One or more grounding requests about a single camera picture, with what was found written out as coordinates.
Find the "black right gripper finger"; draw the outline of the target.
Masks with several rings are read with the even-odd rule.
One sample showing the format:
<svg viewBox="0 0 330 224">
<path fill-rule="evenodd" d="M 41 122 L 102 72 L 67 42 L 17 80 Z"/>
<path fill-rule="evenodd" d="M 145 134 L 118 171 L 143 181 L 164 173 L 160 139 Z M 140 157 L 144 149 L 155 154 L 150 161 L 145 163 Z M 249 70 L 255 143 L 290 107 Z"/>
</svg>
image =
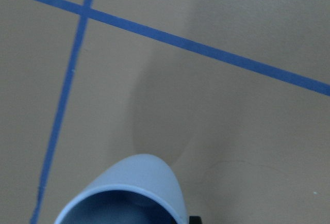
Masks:
<svg viewBox="0 0 330 224">
<path fill-rule="evenodd" d="M 190 216 L 189 224 L 202 224 L 202 219 L 200 216 Z"/>
</svg>

